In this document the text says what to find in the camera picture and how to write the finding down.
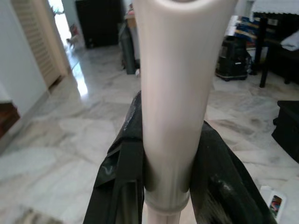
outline white pole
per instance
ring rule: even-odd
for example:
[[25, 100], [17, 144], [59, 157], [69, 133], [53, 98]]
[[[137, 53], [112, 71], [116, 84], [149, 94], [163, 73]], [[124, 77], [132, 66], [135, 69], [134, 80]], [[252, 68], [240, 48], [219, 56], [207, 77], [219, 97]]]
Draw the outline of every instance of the white pole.
[[135, 0], [149, 224], [178, 224], [236, 0]]

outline marble floor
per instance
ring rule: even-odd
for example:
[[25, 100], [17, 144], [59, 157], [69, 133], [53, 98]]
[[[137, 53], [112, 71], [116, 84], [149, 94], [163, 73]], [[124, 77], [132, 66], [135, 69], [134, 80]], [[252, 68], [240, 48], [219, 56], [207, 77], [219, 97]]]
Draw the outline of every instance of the marble floor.
[[[224, 82], [215, 77], [206, 119], [258, 187], [269, 185], [286, 194], [281, 224], [294, 224], [299, 219], [299, 164], [271, 133], [277, 100], [299, 100], [299, 85], [285, 85], [271, 74], [260, 89], [259, 79]], [[121, 69], [117, 46], [80, 55], [73, 76], [51, 91], [0, 157], [0, 223], [19, 223], [34, 211], [52, 223], [81, 224], [99, 165], [139, 90], [140, 79]], [[195, 223], [190, 203], [180, 223]]]

